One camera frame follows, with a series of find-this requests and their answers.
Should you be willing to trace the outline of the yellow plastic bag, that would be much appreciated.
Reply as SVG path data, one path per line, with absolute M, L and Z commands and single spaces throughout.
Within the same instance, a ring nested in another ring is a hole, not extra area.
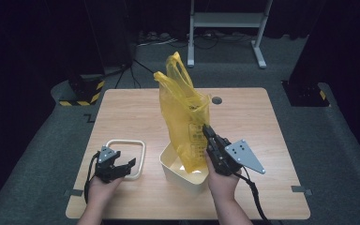
M 203 125 L 210 124 L 210 96 L 194 88 L 179 52 L 168 56 L 166 72 L 155 72 L 154 79 L 159 83 L 160 109 L 171 144 L 185 171 L 204 168 L 207 140 Z

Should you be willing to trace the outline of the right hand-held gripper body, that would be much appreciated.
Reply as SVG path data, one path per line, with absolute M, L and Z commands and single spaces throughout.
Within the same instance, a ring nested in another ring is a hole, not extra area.
M 221 138 L 218 135 L 208 137 L 206 151 L 218 174 L 229 176 L 243 167 L 265 174 L 265 168 L 245 139 L 229 142 L 226 138 Z

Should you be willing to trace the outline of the white metal stand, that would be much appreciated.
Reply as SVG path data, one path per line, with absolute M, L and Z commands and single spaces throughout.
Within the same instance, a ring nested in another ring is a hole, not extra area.
M 197 12 L 194 9 L 195 0 L 190 0 L 189 33 L 187 45 L 187 66 L 195 66 L 194 30 L 202 27 L 216 28 L 258 28 L 257 36 L 250 41 L 259 68 L 267 68 L 260 48 L 266 23 L 274 0 L 266 0 L 265 10 L 260 13 L 241 12 Z

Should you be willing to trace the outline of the black yellow striped stand base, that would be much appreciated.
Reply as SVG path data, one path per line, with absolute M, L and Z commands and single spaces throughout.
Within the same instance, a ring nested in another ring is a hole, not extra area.
M 80 84 L 67 82 L 58 99 L 62 106 L 90 106 L 97 103 L 105 82 L 101 80 L 82 81 Z
M 290 104 L 294 107 L 328 107 L 330 105 L 326 94 L 316 83 L 304 86 L 283 81 L 281 84 Z

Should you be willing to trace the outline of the power strip with plugs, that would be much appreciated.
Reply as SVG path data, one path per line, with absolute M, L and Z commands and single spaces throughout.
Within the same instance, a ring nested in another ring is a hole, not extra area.
M 168 33 L 157 33 L 157 32 L 140 32 L 138 36 L 138 46 L 149 46 L 149 45 L 165 45 L 176 42 L 177 39 L 171 37 Z

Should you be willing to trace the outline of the person's right hand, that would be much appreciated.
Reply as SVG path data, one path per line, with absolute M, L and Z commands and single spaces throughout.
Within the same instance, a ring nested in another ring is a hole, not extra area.
M 211 158 L 207 153 L 205 155 L 206 165 L 208 167 L 208 186 L 215 201 L 234 200 L 235 189 L 239 178 L 235 175 L 225 176 L 215 171 Z

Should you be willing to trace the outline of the person's left hand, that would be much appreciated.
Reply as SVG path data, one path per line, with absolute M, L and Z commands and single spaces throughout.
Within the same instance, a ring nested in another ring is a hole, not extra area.
M 93 205 L 106 205 L 122 181 L 123 178 L 117 178 L 110 183 L 104 183 L 100 178 L 94 177 L 88 191 L 88 202 Z

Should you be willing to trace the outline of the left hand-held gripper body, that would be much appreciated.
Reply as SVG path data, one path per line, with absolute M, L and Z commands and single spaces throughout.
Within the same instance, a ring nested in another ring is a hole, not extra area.
M 120 151 L 114 151 L 110 147 L 102 146 L 97 157 L 95 176 L 105 183 L 110 183 L 119 178 L 119 172 L 114 163 L 120 158 L 120 155 Z

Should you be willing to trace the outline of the cream plastic bin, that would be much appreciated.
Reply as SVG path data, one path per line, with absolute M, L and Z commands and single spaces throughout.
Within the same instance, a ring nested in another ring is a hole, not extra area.
M 206 185 L 208 169 L 186 172 L 179 156 L 169 142 L 159 156 L 166 179 L 190 194 L 200 194 Z

